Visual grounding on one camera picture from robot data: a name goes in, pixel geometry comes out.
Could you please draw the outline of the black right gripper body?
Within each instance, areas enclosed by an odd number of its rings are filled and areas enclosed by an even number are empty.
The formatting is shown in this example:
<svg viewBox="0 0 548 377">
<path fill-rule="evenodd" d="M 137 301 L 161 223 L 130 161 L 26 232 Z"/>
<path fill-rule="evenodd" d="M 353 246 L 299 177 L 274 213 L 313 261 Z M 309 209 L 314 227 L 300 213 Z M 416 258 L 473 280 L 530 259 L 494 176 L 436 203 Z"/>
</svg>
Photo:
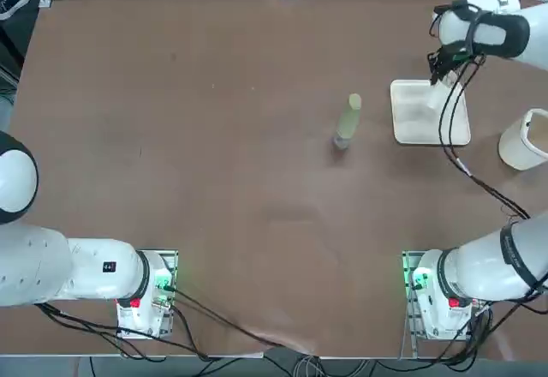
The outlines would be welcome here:
<svg viewBox="0 0 548 377">
<path fill-rule="evenodd" d="M 443 45 L 442 49 L 444 52 L 444 73 L 457 71 L 465 63 L 481 66 L 485 62 L 485 55 L 478 52 L 473 43 Z"/>
</svg>

